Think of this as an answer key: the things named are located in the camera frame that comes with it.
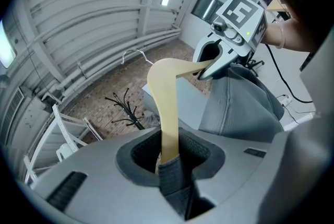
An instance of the gray plastic surface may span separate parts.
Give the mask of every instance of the gray plastic surface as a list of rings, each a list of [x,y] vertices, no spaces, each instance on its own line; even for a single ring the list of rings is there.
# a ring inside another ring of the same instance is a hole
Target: gray plastic surface
[[[80,149],[62,163],[43,174],[33,189],[44,199],[72,171],[88,175],[64,213],[84,223],[180,223],[183,219],[168,204],[158,187],[138,186],[125,178],[118,170],[115,157],[121,145],[153,129],[127,134],[122,137],[96,142]],[[242,188],[263,161],[262,158],[244,153],[247,148],[267,151],[270,144],[225,138],[192,130],[198,137],[219,146],[225,152],[223,167],[212,179],[198,180],[199,195],[214,205],[231,198]],[[278,137],[271,148],[282,152],[284,136]],[[271,179],[266,176],[259,182],[257,201],[260,203]],[[250,209],[253,215],[259,204]]]

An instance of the black cable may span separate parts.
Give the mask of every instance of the black cable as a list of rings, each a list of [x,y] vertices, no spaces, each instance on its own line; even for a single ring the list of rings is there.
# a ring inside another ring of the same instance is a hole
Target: black cable
[[[279,97],[285,97],[285,94],[279,95],[278,97],[276,97],[276,99],[278,99]]]
[[[301,103],[312,103],[313,101],[303,101],[303,100],[300,100],[300,99],[298,99],[298,98],[293,94],[291,88],[289,87],[288,83],[284,80],[284,78],[283,78],[283,76],[282,76],[282,74],[281,74],[281,71],[279,70],[279,68],[278,68],[278,66],[277,66],[276,60],[275,60],[275,58],[274,58],[274,56],[273,56],[273,54],[272,54],[272,51],[271,51],[270,47],[269,47],[267,44],[265,44],[265,45],[266,45],[266,47],[267,47],[267,49],[268,49],[268,51],[269,51],[269,53],[270,53],[270,56],[271,56],[271,58],[272,58],[272,60],[273,60],[273,63],[275,64],[275,67],[276,67],[276,69],[277,69],[277,71],[278,71],[278,74],[280,75],[280,77],[281,77],[283,83],[287,86],[287,88],[288,88],[288,90],[290,91],[292,97],[294,97],[295,100],[297,100],[297,101],[299,101],[299,102],[301,102]]]
[[[293,121],[295,121],[298,125],[299,123],[296,121],[296,119],[291,115],[291,113],[289,112],[288,108],[286,108],[284,105],[282,105],[289,113],[289,115],[292,117]]]

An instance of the clothes hanger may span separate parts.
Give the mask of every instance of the clothes hanger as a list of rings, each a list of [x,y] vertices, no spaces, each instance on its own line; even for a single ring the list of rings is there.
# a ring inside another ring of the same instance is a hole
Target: clothes hanger
[[[176,79],[206,68],[212,60],[193,63],[166,58],[150,68],[147,84],[159,111],[161,122],[161,163],[178,156],[178,110]]]

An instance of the robotic arm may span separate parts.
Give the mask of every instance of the robotic arm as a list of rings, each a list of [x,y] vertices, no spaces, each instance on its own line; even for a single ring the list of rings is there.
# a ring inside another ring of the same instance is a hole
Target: robotic arm
[[[214,59],[199,80],[207,80],[231,63],[247,63],[266,30],[265,10],[251,0],[228,0],[216,12],[212,31],[197,44],[193,62]]]

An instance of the brick floor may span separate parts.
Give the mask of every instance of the brick floor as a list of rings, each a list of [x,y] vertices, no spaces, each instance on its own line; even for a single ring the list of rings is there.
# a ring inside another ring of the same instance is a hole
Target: brick floor
[[[190,46],[180,40],[175,40],[148,51],[146,56],[154,63],[162,58],[179,58],[191,61],[193,54],[194,50]],[[79,119],[87,117],[102,138],[111,138],[136,131],[136,127],[126,126],[128,121],[111,123],[112,120],[127,117],[119,106],[115,107],[112,101],[107,101],[104,97],[114,98],[113,92],[115,92],[120,98],[123,98],[126,88],[129,88],[127,100],[130,102],[131,108],[134,109],[137,106],[136,115],[140,116],[145,110],[144,94],[141,88],[147,83],[147,73],[150,66],[141,55],[132,58],[125,65],[118,66],[86,88],[65,108],[63,113]],[[204,95],[209,94],[211,82],[199,81],[193,75],[188,75],[186,79]],[[145,128],[149,127],[145,121],[140,122]]]

